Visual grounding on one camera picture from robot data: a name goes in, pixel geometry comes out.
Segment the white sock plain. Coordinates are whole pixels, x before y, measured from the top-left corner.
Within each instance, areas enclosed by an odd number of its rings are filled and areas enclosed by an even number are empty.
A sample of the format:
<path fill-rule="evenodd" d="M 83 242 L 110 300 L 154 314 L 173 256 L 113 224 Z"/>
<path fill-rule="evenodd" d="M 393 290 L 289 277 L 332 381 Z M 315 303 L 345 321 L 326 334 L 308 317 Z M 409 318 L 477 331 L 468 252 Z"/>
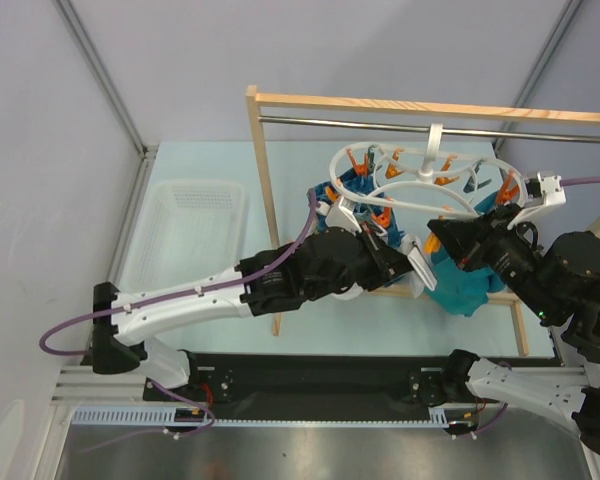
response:
<path fill-rule="evenodd" d="M 438 281 L 420 239 L 412 234 L 405 235 L 401 240 L 399 251 L 407 257 L 412 267 L 412 271 L 407 275 L 411 295 L 418 298 L 426 290 L 433 291 Z"/>

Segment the white round clip hanger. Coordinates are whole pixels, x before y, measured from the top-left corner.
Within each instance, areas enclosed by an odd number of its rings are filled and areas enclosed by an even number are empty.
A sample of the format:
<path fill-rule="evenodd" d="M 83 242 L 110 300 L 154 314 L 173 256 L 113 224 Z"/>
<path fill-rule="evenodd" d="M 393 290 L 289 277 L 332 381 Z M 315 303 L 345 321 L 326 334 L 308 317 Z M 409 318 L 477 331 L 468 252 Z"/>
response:
<path fill-rule="evenodd" d="M 452 189 L 447 188 L 445 185 L 436 183 L 439 178 L 453 179 L 463 174 L 469 175 L 474 181 L 477 181 L 477 174 L 475 173 L 475 167 L 479 162 L 493 165 L 498 168 L 501 172 L 507 174 L 508 177 L 514 180 L 514 187 L 519 191 L 514 194 L 515 203 L 519 206 L 524 205 L 528 199 L 528 195 L 521 191 L 524 186 L 522 174 L 507 162 L 497 159 L 495 157 L 481 158 L 475 155 L 460 154 L 456 155 L 458 161 L 463 161 L 465 165 L 456 170 L 436 170 L 434 168 L 435 162 L 438 158 L 442 157 L 444 153 L 440 150 L 442 137 L 447 131 L 439 123 L 433 123 L 426 129 L 428 133 L 428 142 L 424 150 L 407 148 L 405 151 L 409 154 L 420 154 L 422 156 L 422 164 L 418 168 L 412 168 L 407 165 L 403 165 L 399 162 L 398 156 L 402 153 L 400 148 L 396 145 L 390 144 L 376 144 L 372 142 L 358 142 L 347 145 L 339 150 L 331 159 L 329 164 L 329 175 L 330 183 L 335 188 L 336 192 L 340 197 L 346 199 L 349 202 L 353 202 L 361 205 L 375 205 L 381 207 L 389 207 L 394 209 L 408 209 L 414 211 L 425 212 L 434 216 L 443 216 L 445 218 L 455 219 L 472 219 L 479 216 L 479 213 L 472 204 L 472 198 L 465 198 L 459 193 Z M 381 158 L 377 160 L 374 165 L 379 166 L 383 163 L 388 163 L 395 166 L 398 170 L 403 173 L 412 175 L 414 178 L 408 181 L 390 181 L 384 185 L 373 186 L 373 189 L 368 194 L 359 194 L 350 190 L 345 186 L 345 183 L 340 181 L 337 176 L 337 168 L 340 161 L 347 157 L 350 160 L 354 160 L 353 153 L 356 150 L 367 150 L 375 149 L 381 154 Z M 442 207 L 436 207 L 426 204 L 402 202 L 387 197 L 385 194 L 395 189 L 425 189 L 430 190 L 436 194 L 443 195 L 450 198 L 461 206 L 459 210 L 446 210 Z"/>

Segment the white sock black stripes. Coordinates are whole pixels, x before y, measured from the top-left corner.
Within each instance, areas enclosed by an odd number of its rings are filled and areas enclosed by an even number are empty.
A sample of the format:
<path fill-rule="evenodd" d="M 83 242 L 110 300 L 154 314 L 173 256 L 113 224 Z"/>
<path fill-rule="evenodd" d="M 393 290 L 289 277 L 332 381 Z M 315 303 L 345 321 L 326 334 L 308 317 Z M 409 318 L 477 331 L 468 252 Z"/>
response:
<path fill-rule="evenodd" d="M 357 298 L 361 294 L 363 294 L 365 290 L 359 286 L 357 283 L 354 283 L 349 289 L 340 293 L 333 293 L 332 297 L 340 300 L 340 301 L 349 301 Z"/>

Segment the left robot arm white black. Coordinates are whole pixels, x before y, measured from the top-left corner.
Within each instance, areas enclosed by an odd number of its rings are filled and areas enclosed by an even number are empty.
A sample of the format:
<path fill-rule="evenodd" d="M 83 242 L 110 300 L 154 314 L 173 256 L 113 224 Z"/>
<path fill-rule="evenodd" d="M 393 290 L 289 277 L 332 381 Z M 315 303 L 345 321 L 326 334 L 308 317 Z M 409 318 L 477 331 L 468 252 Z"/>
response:
<path fill-rule="evenodd" d="M 357 233 L 330 228 L 245 258 L 209 282 L 175 289 L 123 293 L 95 287 L 92 369 L 99 375 L 136 373 L 179 400 L 200 388 L 194 355 L 159 335 L 225 318 L 252 318 L 299 309 L 354 288 L 371 292 L 413 272 L 415 243 L 392 248 L 367 226 Z"/>

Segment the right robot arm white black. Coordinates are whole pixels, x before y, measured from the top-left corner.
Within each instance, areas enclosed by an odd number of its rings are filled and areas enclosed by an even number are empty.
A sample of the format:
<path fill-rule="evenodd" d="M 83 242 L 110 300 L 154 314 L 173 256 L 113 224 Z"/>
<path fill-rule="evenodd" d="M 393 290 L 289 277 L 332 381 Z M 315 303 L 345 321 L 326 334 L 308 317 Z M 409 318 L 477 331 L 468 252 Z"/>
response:
<path fill-rule="evenodd" d="M 470 220 L 434 219 L 430 231 L 463 272 L 490 268 L 545 328 L 600 365 L 600 238 L 590 231 L 560 235 L 549 248 L 537 227 L 516 223 L 520 210 L 499 206 Z M 575 434 L 600 455 L 600 386 L 543 383 L 465 350 L 454 350 L 441 376 L 453 401 L 471 394 L 515 405 Z"/>

